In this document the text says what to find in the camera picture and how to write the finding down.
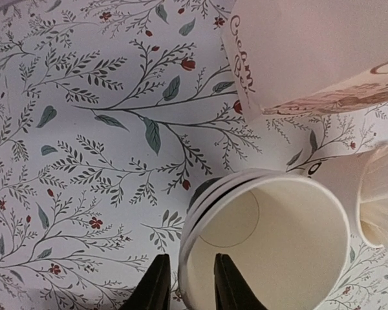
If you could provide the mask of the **black white paper coffee cup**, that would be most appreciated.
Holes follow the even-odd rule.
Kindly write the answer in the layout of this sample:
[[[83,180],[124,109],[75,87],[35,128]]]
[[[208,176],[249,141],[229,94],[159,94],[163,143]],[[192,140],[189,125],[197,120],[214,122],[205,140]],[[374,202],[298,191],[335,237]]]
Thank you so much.
[[[192,197],[178,258],[189,309],[215,309],[214,261],[228,255],[269,309],[317,309],[349,253],[347,214],[325,186],[246,169],[204,182]]]

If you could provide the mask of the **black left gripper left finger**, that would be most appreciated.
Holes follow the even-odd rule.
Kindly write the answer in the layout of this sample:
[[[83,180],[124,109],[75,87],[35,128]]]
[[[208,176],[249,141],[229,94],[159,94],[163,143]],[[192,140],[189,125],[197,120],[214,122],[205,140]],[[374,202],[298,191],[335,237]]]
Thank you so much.
[[[158,254],[131,296],[119,310],[168,310],[170,308],[171,264],[168,254]]]

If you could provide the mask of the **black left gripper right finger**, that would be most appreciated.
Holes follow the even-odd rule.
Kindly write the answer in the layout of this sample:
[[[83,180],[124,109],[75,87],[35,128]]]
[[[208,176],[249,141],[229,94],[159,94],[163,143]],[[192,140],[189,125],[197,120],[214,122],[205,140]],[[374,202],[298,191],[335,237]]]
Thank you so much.
[[[215,256],[214,285],[218,310],[267,310],[228,254]]]

